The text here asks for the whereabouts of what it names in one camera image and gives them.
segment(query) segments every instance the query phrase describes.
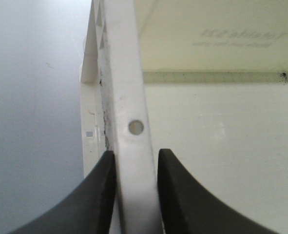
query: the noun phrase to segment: white surface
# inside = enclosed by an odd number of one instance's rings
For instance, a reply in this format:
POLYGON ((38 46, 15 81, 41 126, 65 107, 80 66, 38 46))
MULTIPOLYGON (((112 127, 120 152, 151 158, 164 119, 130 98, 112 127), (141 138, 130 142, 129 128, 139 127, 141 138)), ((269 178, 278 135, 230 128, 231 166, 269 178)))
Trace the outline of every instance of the white surface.
MULTIPOLYGON (((106 148, 115 153, 119 208, 124 219, 122 232, 162 233, 132 0, 93 1, 81 81, 95 80, 97 82, 87 84, 90 87, 82 85, 81 103, 92 103, 91 95, 85 91, 92 91, 93 86, 101 87, 106 148), (129 124, 134 120, 139 120, 144 126, 138 135, 129 131, 129 124)), ((82 105, 83 133, 93 127, 93 121, 86 113, 88 109, 82 105)), ((94 143, 83 145, 85 151, 94 143)), ((91 165, 91 157, 95 156, 86 156, 86 162, 91 165)))
POLYGON ((155 160, 171 148, 207 189, 288 234, 288 83, 276 73, 145 73, 155 160))
POLYGON ((135 6, 144 70, 288 70, 288 0, 135 0, 135 6))

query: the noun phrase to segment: white wall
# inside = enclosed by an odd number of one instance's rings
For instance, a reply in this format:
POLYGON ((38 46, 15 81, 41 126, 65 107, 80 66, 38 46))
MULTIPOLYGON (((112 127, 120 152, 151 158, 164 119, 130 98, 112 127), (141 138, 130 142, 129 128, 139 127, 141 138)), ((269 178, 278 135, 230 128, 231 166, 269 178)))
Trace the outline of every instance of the white wall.
POLYGON ((90 0, 0 0, 0 234, 83 179, 78 68, 90 0))
POLYGON ((171 148, 222 201, 288 234, 288 82, 276 73, 145 73, 155 159, 171 148))

